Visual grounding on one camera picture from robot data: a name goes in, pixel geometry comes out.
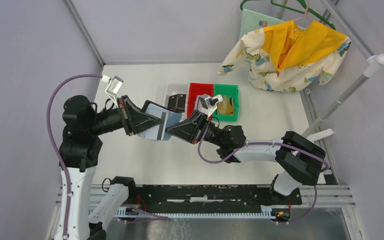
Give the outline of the black leather card holder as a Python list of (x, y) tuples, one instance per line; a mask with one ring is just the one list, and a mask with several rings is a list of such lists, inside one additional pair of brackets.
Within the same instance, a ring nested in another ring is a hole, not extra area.
[(153, 141), (168, 141), (171, 135), (166, 133), (167, 128), (173, 127), (181, 121), (182, 114), (171, 111), (164, 106), (155, 102), (146, 100), (142, 112), (156, 117), (158, 122), (155, 126), (142, 131), (138, 134), (139, 137)]

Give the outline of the credit card with magnetic stripe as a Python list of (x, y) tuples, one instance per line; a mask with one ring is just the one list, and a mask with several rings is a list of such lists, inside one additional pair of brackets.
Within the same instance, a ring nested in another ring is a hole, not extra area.
[(164, 140), (164, 135), (165, 135), (165, 130), (167, 126), (167, 120), (168, 120), (168, 113), (167, 112), (162, 112), (161, 113), (161, 119), (160, 119), (160, 124), (158, 127), (158, 133), (157, 133), (157, 139), (159, 141)]

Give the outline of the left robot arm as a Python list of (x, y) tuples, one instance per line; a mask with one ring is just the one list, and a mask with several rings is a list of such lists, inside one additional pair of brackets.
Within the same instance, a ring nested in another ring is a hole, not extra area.
[(61, 216), (56, 240), (105, 240), (107, 229), (119, 207), (137, 198), (132, 177), (115, 176), (93, 212), (90, 210), (92, 181), (103, 142), (100, 135), (124, 129), (134, 136), (161, 123), (161, 119), (136, 107), (128, 96), (117, 99), (114, 108), (97, 111), (86, 96), (76, 95), (63, 105), (63, 138), (56, 150), (61, 166)]

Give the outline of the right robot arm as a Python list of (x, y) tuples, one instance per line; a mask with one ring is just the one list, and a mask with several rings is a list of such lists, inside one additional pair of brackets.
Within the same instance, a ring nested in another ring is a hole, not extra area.
[(315, 186), (320, 173), (330, 168), (325, 160), (326, 152), (294, 131), (286, 131), (284, 136), (271, 140), (248, 141), (240, 125), (219, 128), (204, 113), (195, 110), (165, 132), (190, 144), (208, 142), (217, 146), (218, 163), (279, 164), (283, 172), (274, 178), (268, 191), (269, 199), (275, 204), (282, 204), (302, 185)]

